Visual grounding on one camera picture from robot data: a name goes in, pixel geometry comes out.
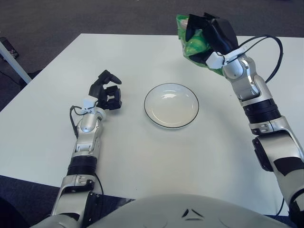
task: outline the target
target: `black object on floor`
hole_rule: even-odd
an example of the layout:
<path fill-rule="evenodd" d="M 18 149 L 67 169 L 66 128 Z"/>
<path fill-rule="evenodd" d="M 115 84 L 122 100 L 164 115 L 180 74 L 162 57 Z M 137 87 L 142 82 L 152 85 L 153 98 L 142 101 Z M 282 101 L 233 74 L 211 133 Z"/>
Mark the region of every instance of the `black object on floor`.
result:
<path fill-rule="evenodd" d="M 11 43 L 8 41 L 6 37 L 0 37 L 0 42 L 4 45 L 4 47 L 10 52 L 10 54 L 17 58 L 19 56 L 19 53 L 15 50 L 15 48 L 11 45 Z"/>
<path fill-rule="evenodd" d="M 0 227 L 28 228 L 29 224 L 23 216 L 6 200 L 0 198 Z"/>

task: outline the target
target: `black wire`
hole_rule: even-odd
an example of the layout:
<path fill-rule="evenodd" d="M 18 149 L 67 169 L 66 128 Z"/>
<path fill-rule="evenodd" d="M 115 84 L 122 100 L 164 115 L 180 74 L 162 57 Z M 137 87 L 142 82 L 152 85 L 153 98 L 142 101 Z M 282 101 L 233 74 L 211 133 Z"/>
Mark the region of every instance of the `black wire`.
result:
<path fill-rule="evenodd" d="M 18 82 L 16 82 L 11 76 L 3 73 L 2 71 L 0 71 L 1 74 L 3 74 L 4 76 L 8 77 L 10 80 L 12 80 L 15 84 L 20 85 Z"/>
<path fill-rule="evenodd" d="M 93 107 L 89 107 L 88 109 L 92 109 L 96 106 L 98 100 L 95 102 L 94 106 Z M 70 120 L 71 120 L 71 124 L 72 124 L 72 127 L 73 127 L 73 131 L 74 131 L 74 134 L 76 136 L 76 138 L 78 138 L 78 131 L 77 131 L 77 127 L 75 126 L 75 123 L 74 123 L 74 120 L 73 120 L 73 117 L 72 117 L 72 111 L 74 110 L 75 114 L 76 115 L 85 115 L 87 114 L 88 112 L 85 112 L 83 114 L 79 114 L 78 112 L 76 112 L 76 109 L 75 108 L 79 108 L 79 109 L 82 109 L 82 107 L 79 107 L 79 106 L 71 106 L 70 108 Z"/>
<path fill-rule="evenodd" d="M 281 211 L 283 209 L 283 206 L 284 206 L 284 198 L 282 200 L 281 208 L 280 208 L 279 212 L 275 215 L 274 219 L 276 219 L 279 216 L 279 214 L 281 213 Z"/>
<path fill-rule="evenodd" d="M 71 120 L 71 124 L 72 124 L 72 127 L 73 127 L 74 134 L 75 134 L 76 138 L 78 138 L 77 127 L 75 126 L 75 123 L 74 123 L 74 120 L 73 120 L 73 117 L 72 117 L 72 111 L 73 110 L 75 110 L 75 107 L 74 106 L 70 107 L 70 120 Z"/>
<path fill-rule="evenodd" d="M 251 48 L 253 48 L 255 45 L 257 45 L 259 42 L 261 42 L 262 40 L 267 39 L 267 38 L 268 38 L 268 37 L 265 37 L 265 38 L 263 38 L 263 39 L 257 41 L 257 42 L 254 43 L 249 49 L 247 49 L 245 52 L 243 52 L 243 53 L 237 55 L 237 57 L 235 57 L 233 60 L 227 62 L 227 64 L 233 62 L 233 61 L 236 60 L 236 59 L 238 59 L 241 55 L 245 54 L 245 53 L 248 52 Z"/>
<path fill-rule="evenodd" d="M 101 195 L 102 195 L 102 204 L 101 204 L 101 208 L 100 208 L 100 214 L 99 214 L 99 218 L 101 219 L 101 216 L 102 216 L 102 213 L 103 213 L 103 207 L 104 207 L 104 189 L 103 189 L 103 186 L 101 185 L 101 182 L 97 176 L 97 174 L 95 173 L 95 176 L 99 182 L 99 185 L 100 185 L 100 188 L 101 188 Z"/>
<path fill-rule="evenodd" d="M 259 41 L 256 42 L 255 44 L 253 44 L 253 45 L 252 45 L 248 50 L 246 50 L 244 53 L 246 53 L 247 51 L 249 51 L 251 48 L 253 48 L 256 44 L 258 44 L 259 42 L 261 42 L 261 41 L 264 40 L 264 39 L 272 38 L 272 39 L 274 39 L 274 40 L 277 42 L 277 44 L 278 44 L 278 46 L 279 46 L 279 48 L 280 48 L 280 55 L 279 55 L 279 59 L 278 59 L 278 61 L 277 61 L 276 67 L 274 68 L 273 72 L 270 74 L 270 76 L 268 77 L 268 79 L 265 81 L 265 82 L 267 83 L 267 82 L 269 82 L 269 81 L 275 76 L 275 74 L 276 74 L 277 71 L 279 70 L 279 68 L 280 68 L 280 66 L 281 66 L 281 63 L 282 63 L 282 59 L 283 59 L 283 45 L 282 45 L 282 42 L 280 41 L 280 39 L 277 38 L 277 37 L 273 37 L 273 36 L 271 36 L 271 35 L 261 35 L 261 36 L 252 37 L 252 38 L 250 38 L 250 39 L 244 41 L 242 44 L 239 45 L 239 47 L 243 46 L 244 44 L 246 44 L 246 43 L 248 43 L 248 42 L 250 42 L 250 41 L 252 41 L 252 40 L 254 40 L 254 39 L 262 38 L 262 37 L 264 37 L 264 38 L 261 39 L 261 40 L 259 40 Z M 241 56 L 242 54 L 244 54 L 244 53 L 239 54 L 235 59 L 229 61 L 228 63 L 230 63 L 230 62 L 236 60 L 238 57 L 240 57 L 240 56 Z"/>

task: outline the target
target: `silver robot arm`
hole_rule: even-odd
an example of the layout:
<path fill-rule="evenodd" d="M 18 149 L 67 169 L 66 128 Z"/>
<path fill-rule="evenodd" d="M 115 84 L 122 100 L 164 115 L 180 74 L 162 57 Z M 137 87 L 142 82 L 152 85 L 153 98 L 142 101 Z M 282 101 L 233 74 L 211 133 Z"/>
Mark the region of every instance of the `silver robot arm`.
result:
<path fill-rule="evenodd" d="M 303 149 L 265 81 L 256 73 L 254 61 L 246 55 L 235 61 L 241 66 L 237 72 L 242 74 L 229 73 L 229 64 L 223 67 L 223 73 L 249 119 L 251 132 L 257 135 L 253 140 L 257 158 L 264 170 L 275 174 L 291 219 L 300 219 L 304 212 Z"/>
<path fill-rule="evenodd" d="M 210 49 L 189 56 L 189 59 L 203 63 L 210 69 L 222 68 L 224 77 L 230 81 L 248 117 L 251 132 L 257 135 L 253 140 L 253 146 L 262 168 L 275 174 L 282 195 L 289 206 L 291 220 L 298 227 L 303 227 L 304 156 L 300 143 L 286 118 L 280 114 L 265 81 L 257 74 L 253 59 L 245 55 L 244 43 L 238 45 L 230 23 L 207 13 L 203 17 L 190 14 L 185 41 L 189 41 L 198 29 L 201 29 Z M 283 46 L 276 37 L 259 37 L 273 38 L 280 47 L 278 65 L 271 74 L 271 79 L 282 61 Z"/>
<path fill-rule="evenodd" d="M 98 180 L 95 170 L 101 147 L 102 121 L 106 117 L 104 109 L 118 109 L 122 105 L 120 89 L 116 85 L 104 89 L 103 85 L 110 81 L 121 84 L 117 77 L 105 70 L 91 85 L 83 107 L 71 107 L 70 119 L 77 138 L 71 162 L 51 216 L 34 228 L 86 228 L 100 219 L 103 196 L 95 193 L 94 187 Z M 82 116 L 76 126 L 73 110 Z"/>

